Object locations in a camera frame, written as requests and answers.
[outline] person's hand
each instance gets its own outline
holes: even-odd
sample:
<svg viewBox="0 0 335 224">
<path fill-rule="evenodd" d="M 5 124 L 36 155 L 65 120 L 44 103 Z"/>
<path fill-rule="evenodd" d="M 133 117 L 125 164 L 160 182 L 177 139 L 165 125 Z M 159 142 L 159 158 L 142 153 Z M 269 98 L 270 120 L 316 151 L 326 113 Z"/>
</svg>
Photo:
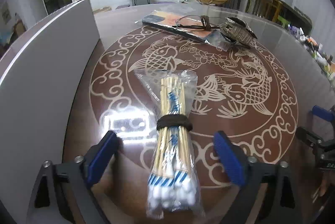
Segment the person's hand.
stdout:
<svg viewBox="0 0 335 224">
<path fill-rule="evenodd" d="M 320 197 L 326 193 L 330 184 L 335 185 L 335 171 L 326 171 L 323 173 L 319 192 Z"/>
</svg>

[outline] black elastic band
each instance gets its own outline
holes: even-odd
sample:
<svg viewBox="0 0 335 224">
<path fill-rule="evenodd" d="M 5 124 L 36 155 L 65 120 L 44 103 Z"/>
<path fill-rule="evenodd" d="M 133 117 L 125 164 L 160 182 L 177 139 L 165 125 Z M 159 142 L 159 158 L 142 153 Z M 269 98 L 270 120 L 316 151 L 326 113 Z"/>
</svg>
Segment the black elastic band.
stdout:
<svg viewBox="0 0 335 224">
<path fill-rule="evenodd" d="M 183 126 L 188 131 L 193 129 L 192 123 L 183 114 L 167 114 L 162 116 L 157 121 L 157 130 L 159 131 L 165 127 Z"/>
</svg>

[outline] eyeglasses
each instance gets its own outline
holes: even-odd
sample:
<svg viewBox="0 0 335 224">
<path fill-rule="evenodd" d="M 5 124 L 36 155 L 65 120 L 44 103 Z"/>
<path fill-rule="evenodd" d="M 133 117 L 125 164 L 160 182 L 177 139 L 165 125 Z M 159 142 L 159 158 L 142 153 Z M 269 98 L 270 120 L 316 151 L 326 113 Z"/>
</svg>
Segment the eyeglasses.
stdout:
<svg viewBox="0 0 335 224">
<path fill-rule="evenodd" d="M 188 15 L 175 21 L 174 28 L 202 29 L 211 31 L 219 29 L 223 37 L 231 44 L 250 48 L 250 42 L 257 39 L 255 33 L 247 23 L 237 17 L 208 17 L 207 15 Z"/>
</svg>

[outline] wooden chair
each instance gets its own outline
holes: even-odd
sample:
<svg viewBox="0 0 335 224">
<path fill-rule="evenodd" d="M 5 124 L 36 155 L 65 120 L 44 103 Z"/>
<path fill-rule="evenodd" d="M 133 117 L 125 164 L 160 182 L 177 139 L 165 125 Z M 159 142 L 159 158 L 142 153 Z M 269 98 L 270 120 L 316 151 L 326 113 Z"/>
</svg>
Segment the wooden chair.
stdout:
<svg viewBox="0 0 335 224">
<path fill-rule="evenodd" d="M 277 22 L 281 7 L 279 0 L 248 0 L 246 12 Z"/>
</svg>

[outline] green object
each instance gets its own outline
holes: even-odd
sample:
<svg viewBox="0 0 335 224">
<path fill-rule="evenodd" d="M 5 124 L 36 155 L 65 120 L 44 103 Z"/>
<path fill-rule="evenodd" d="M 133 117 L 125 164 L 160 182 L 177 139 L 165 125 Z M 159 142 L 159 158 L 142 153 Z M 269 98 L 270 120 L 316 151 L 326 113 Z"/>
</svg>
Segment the green object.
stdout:
<svg viewBox="0 0 335 224">
<path fill-rule="evenodd" d="M 285 28 L 288 24 L 291 24 L 290 21 L 287 21 L 287 20 L 286 20 L 285 18 L 283 18 L 282 16 L 279 16 L 279 15 L 278 15 L 277 19 L 283 23 L 283 24 L 281 25 L 283 28 Z"/>
</svg>

